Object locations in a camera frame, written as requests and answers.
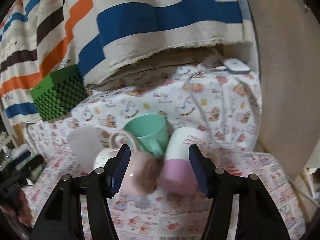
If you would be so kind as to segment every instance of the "striped fabric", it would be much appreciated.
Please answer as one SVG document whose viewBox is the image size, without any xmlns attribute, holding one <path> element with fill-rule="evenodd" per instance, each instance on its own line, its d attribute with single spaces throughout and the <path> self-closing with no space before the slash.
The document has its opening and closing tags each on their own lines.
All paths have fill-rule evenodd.
<svg viewBox="0 0 320 240">
<path fill-rule="evenodd" d="M 38 122 L 30 89 L 66 64 L 86 86 L 164 49 L 252 42 L 248 11 L 246 0 L 16 0 L 0 24 L 7 115 Z"/>
</svg>

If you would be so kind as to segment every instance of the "metal screw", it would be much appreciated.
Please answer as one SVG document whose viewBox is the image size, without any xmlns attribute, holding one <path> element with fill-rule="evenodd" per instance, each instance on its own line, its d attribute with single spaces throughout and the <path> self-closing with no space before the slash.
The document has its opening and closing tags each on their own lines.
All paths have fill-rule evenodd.
<svg viewBox="0 0 320 240">
<path fill-rule="evenodd" d="M 101 173 L 103 173 L 104 172 L 104 169 L 103 168 L 97 168 L 96 169 L 96 173 L 97 174 L 101 174 Z"/>
<path fill-rule="evenodd" d="M 257 180 L 258 176 L 256 174 L 250 174 L 250 179 Z"/>
<path fill-rule="evenodd" d="M 217 174 L 223 174 L 224 173 L 224 170 L 222 168 L 216 168 L 216 173 Z"/>
<path fill-rule="evenodd" d="M 69 180 L 71 178 L 71 176 L 69 175 L 69 174 L 66 174 L 66 175 L 63 175 L 62 176 L 62 180 L 63 181 L 67 181 L 67 180 Z"/>
</svg>

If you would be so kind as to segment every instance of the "green cup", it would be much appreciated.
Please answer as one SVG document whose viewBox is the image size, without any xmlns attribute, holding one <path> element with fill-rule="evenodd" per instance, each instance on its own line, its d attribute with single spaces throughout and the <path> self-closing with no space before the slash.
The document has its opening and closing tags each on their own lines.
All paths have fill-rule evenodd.
<svg viewBox="0 0 320 240">
<path fill-rule="evenodd" d="M 140 143 L 141 151 L 148 151 L 156 159 L 164 156 L 169 143 L 166 120 L 159 114 L 138 116 L 128 122 L 124 130 L 135 135 Z"/>
</svg>

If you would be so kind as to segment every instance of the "pink patterned cloth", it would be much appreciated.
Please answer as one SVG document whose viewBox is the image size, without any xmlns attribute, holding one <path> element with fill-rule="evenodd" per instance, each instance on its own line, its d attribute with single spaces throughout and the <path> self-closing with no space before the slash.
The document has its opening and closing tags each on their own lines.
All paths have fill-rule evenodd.
<svg viewBox="0 0 320 240">
<path fill-rule="evenodd" d="M 66 143 L 67 135 L 81 125 L 100 131 L 108 147 L 108 137 L 134 116 L 159 113 L 167 118 L 169 132 L 183 126 L 206 130 L 204 120 L 187 91 L 186 80 L 202 65 L 163 67 L 115 79 L 89 91 L 90 96 L 75 107 L 71 116 L 55 122 L 29 125 L 25 138 L 34 152 L 41 153 L 48 165 L 34 186 L 26 187 L 34 222 L 62 175 L 81 176 L 81 167 Z M 271 155 L 253 153 L 259 134 L 262 97 L 256 74 L 232 75 L 227 72 L 201 74 L 191 80 L 191 90 L 206 112 L 214 135 L 211 149 L 220 148 L 221 167 L 232 175 L 259 176 L 278 207 L 292 240 L 305 232 L 305 221 L 298 200 L 277 160 Z M 82 198 L 86 239 L 91 239 Z M 200 192 L 179 196 L 157 188 L 144 198 L 116 194 L 108 200 L 116 231 L 121 240 L 200 239 L 212 200 Z M 228 240 L 236 233 L 239 197 L 234 196 Z"/>
</svg>

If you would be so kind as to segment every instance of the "green box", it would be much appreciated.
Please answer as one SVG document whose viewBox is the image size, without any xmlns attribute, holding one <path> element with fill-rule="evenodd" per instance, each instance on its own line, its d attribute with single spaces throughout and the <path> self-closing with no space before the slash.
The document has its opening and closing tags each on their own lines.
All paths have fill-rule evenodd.
<svg viewBox="0 0 320 240">
<path fill-rule="evenodd" d="M 76 65 L 49 73 L 30 93 L 42 121 L 68 114 L 87 97 Z"/>
</svg>

